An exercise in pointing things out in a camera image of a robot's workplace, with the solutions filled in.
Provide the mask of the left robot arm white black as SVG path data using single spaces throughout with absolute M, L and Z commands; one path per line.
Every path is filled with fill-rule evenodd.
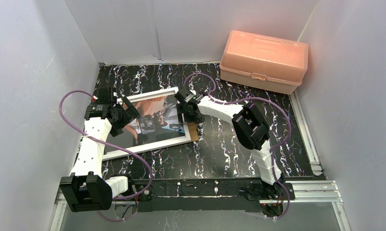
M 101 88 L 86 109 L 79 154 L 69 176 L 62 177 L 60 189 L 73 212 L 108 210 L 113 198 L 129 189 L 126 175 L 104 180 L 101 165 L 108 136 L 122 134 L 124 127 L 139 116 L 126 97 L 115 88 Z

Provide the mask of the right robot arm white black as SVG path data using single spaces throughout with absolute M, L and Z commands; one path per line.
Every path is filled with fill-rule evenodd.
M 238 105 L 180 89 L 175 98 L 177 113 L 188 123 L 202 123 L 212 116 L 231 124 L 240 144 L 251 151 L 261 174 L 262 182 L 283 184 L 281 170 L 274 165 L 271 154 L 270 127 L 254 103 Z

